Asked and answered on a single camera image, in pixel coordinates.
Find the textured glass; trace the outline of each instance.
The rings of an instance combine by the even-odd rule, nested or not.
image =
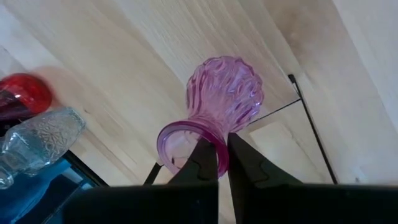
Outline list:
[[[241,58],[210,58],[187,83],[188,119],[167,125],[158,137],[159,156],[174,174],[183,166],[199,138],[215,144],[218,174],[228,168],[226,137],[247,126],[258,114],[262,81]]]
[[[72,108],[40,114],[12,127],[0,155],[0,189],[18,173],[35,175],[53,164],[76,141],[85,122]]]

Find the vase neck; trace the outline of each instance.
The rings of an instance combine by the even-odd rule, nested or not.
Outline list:
[[[190,116],[188,120],[194,123],[204,125],[215,136],[221,138],[222,140],[224,140],[224,142],[226,141],[226,137],[228,136],[228,131],[225,130],[221,122],[219,122],[217,119],[214,119],[212,116],[195,115],[195,116]]]

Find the pink glass vase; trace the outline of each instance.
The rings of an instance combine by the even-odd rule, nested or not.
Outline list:
[[[260,76],[241,58],[209,58],[187,83],[188,118],[168,124],[157,138],[159,157],[176,174],[200,138],[216,147],[218,176],[228,169],[228,133],[247,126],[258,114],[264,93]]]

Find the wood grain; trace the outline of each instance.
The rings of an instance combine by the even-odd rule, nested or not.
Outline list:
[[[339,181],[396,183],[397,131],[333,2],[264,2],[305,72],[298,82]]]
[[[298,97],[339,182],[396,184],[398,3],[394,0],[3,0],[0,77],[29,71],[76,108],[73,146],[111,185],[141,184],[160,129],[186,116],[185,82],[208,57],[241,56],[264,81],[260,116]],[[306,182],[330,182],[300,103],[239,133]],[[156,180],[171,178],[167,170]],[[233,223],[228,176],[220,222]]]

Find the blue surface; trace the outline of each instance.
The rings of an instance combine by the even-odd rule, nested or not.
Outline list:
[[[17,224],[62,223],[62,208],[81,191],[82,183],[74,183],[63,175],[54,178],[38,204],[18,220]]]
[[[0,190],[0,224],[14,223],[28,213],[43,197],[50,182],[69,167],[66,160],[60,159],[34,177],[18,175],[11,187]]]

